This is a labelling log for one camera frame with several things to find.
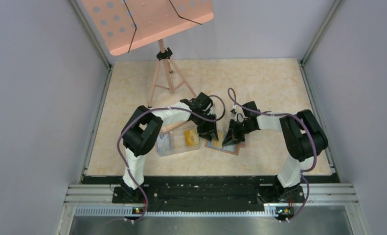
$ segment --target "transparent container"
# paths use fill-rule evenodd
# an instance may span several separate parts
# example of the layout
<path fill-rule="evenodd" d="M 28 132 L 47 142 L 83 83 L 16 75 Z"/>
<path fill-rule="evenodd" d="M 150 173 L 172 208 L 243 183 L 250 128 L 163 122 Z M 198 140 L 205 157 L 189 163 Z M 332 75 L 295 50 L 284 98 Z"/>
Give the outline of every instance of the transparent container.
<path fill-rule="evenodd" d="M 201 148 L 196 126 L 160 132 L 156 140 L 159 156 L 168 156 Z"/>

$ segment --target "wooden tabletop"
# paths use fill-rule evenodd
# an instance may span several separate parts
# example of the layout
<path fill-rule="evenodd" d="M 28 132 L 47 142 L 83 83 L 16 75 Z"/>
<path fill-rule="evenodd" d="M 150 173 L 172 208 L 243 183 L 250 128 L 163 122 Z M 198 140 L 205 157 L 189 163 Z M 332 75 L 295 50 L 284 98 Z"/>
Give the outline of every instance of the wooden tabletop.
<path fill-rule="evenodd" d="M 226 131 L 233 118 L 229 112 L 233 105 L 227 94 L 229 87 L 235 89 L 239 103 L 254 100 L 261 111 L 296 113 L 311 109 L 296 59 L 178 60 L 176 63 L 197 94 L 216 94 L 224 100 L 227 114 L 217 123 L 220 130 Z M 116 142 L 134 110 L 139 105 L 147 106 L 155 67 L 156 61 L 115 64 L 87 175 L 124 174 L 125 165 Z M 161 68 L 158 84 L 166 86 L 163 71 Z M 175 73 L 174 84 L 179 81 Z M 184 98 L 193 98 L 184 85 L 172 94 L 156 88 L 153 107 L 169 106 Z M 222 106 L 218 100 L 214 104 L 219 116 Z M 176 155 L 160 157 L 154 148 L 147 154 L 144 175 L 276 175 L 288 156 L 282 133 L 254 131 L 245 137 L 245 146 L 238 156 L 206 148 L 203 139 L 199 150 Z M 309 174 L 331 174 L 324 151 Z"/>

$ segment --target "wall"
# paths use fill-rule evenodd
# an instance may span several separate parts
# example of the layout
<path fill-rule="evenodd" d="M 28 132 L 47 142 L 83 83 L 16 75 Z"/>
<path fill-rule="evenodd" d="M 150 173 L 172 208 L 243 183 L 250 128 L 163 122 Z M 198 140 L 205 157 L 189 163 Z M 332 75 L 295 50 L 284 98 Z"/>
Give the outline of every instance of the wall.
<path fill-rule="evenodd" d="M 215 18 L 170 36 L 165 46 L 175 59 L 274 58 L 302 59 L 334 0 L 212 0 Z M 81 4 L 83 13 L 89 14 Z M 92 20 L 90 25 L 103 41 Z M 157 43 L 121 56 L 122 60 L 156 60 Z"/>
<path fill-rule="evenodd" d="M 387 0 L 347 0 L 307 66 L 341 178 L 387 234 Z"/>
<path fill-rule="evenodd" d="M 0 1 L 0 234 L 54 234 L 106 69 L 66 0 Z"/>

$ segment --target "hole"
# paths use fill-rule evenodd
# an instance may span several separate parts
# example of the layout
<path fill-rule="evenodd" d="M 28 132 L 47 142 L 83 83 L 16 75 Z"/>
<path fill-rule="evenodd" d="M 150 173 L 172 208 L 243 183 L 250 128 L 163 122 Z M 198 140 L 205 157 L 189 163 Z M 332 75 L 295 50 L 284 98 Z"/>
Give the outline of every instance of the hole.
<path fill-rule="evenodd" d="M 99 8 L 98 6 L 95 6 L 92 10 L 93 10 L 95 13 L 100 13 L 100 12 L 101 12 L 101 8 Z"/>

